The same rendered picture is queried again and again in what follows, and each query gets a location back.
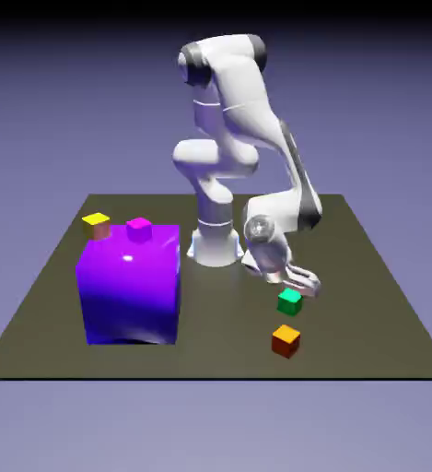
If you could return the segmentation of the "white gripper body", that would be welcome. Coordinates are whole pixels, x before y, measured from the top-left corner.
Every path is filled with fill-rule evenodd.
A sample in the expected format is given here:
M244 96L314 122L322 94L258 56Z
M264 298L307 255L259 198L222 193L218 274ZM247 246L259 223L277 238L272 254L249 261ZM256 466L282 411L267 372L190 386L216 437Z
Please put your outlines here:
M283 284L303 297L316 298L321 290L321 281L313 272L299 266L287 265Z

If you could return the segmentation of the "small green cube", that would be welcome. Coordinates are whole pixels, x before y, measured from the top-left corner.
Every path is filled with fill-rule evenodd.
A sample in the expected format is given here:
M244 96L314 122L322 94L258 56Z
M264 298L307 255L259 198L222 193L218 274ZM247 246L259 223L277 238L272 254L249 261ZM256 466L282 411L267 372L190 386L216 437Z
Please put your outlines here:
M303 306L302 295L293 289L283 289L277 297L277 311L288 316L297 315Z

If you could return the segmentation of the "small orange cube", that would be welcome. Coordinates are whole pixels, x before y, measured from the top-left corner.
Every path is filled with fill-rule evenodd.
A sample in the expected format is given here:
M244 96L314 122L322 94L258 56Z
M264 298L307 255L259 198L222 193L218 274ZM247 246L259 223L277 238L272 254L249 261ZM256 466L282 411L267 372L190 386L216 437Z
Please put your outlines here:
M281 324L272 334L272 352L290 359L300 344L300 332L290 325Z

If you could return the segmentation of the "small magenta cube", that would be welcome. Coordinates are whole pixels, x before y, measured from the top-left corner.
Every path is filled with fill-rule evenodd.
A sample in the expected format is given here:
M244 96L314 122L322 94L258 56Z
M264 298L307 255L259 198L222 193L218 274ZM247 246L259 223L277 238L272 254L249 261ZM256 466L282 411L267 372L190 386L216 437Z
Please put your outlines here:
M134 218L125 224L127 238L134 243L149 242L153 238L152 222L146 218Z

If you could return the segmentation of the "small yellow cube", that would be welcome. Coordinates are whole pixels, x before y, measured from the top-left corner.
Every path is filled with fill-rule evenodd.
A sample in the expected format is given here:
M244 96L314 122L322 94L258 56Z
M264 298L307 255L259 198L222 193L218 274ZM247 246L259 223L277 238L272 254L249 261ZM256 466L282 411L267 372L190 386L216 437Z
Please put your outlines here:
M111 218L100 212L89 214L82 219L83 230L89 240L99 241L111 235Z

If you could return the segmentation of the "large purple box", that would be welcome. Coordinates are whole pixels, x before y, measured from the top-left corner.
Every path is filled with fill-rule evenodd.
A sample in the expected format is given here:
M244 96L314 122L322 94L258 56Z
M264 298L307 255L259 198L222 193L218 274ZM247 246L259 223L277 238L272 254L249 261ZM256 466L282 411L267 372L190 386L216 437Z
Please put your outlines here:
M153 225L144 242L126 225L89 241L76 264L89 345L173 345L181 306L180 227Z

